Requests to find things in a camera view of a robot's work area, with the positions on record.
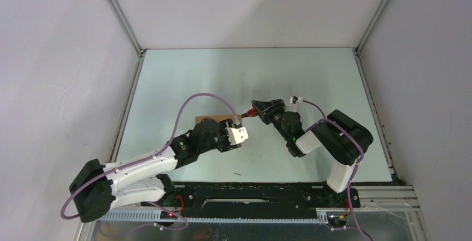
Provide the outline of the red black utility knife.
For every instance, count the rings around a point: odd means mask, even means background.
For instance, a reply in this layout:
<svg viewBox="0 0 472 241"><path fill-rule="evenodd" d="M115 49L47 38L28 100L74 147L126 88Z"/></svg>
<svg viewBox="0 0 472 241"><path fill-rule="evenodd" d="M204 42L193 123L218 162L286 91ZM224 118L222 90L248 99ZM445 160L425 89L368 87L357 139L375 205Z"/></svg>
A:
<svg viewBox="0 0 472 241"><path fill-rule="evenodd" d="M256 117L256 116L259 116L259 115L257 114L257 111L252 107L250 110L248 110L246 113L242 115L242 118Z"/></svg>

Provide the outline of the brown cardboard express box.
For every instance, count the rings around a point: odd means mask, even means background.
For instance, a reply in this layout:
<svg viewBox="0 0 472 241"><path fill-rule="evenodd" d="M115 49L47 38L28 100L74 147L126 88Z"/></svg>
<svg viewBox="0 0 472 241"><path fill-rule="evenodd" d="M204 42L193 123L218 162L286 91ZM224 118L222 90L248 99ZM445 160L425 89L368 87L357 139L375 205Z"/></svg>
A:
<svg viewBox="0 0 472 241"><path fill-rule="evenodd" d="M205 115L205 116L196 116L195 117L195 124L198 124L202 122L204 119L213 119L217 122L226 120L226 119L231 119L233 124L239 125L242 124L242 116L241 114L237 115L237 120L239 121L238 123L236 122L236 119L234 118L233 114L228 114L228 115Z"/></svg>

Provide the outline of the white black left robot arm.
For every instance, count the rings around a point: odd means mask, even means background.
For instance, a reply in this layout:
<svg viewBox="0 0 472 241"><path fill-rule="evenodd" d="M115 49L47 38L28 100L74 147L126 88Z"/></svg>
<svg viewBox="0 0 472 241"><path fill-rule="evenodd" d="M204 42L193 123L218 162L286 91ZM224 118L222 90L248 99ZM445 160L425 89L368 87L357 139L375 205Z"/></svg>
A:
<svg viewBox="0 0 472 241"><path fill-rule="evenodd" d="M69 186L77 216L88 223L125 205L147 201L170 205L176 191L168 171L192 164L212 150L223 153L237 149L247 139L247 129L231 119L217 122L206 118L173 137L162 150L115 163L90 160Z"/></svg>

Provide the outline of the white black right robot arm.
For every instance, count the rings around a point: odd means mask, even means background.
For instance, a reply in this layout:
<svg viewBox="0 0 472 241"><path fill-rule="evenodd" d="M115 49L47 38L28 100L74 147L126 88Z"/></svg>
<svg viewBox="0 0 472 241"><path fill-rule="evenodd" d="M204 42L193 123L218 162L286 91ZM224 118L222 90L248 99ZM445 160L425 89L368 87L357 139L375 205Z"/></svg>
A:
<svg viewBox="0 0 472 241"><path fill-rule="evenodd" d="M339 206L346 199L345 190L373 143L370 131L340 110L321 119L307 129L303 128L297 111L300 103L309 101L292 96L288 103L281 99L270 101L253 100L248 116L258 116L266 125L273 125L286 141L289 153L294 157L305 155L323 147L334 158L330 174L326 180L324 200L330 206Z"/></svg>

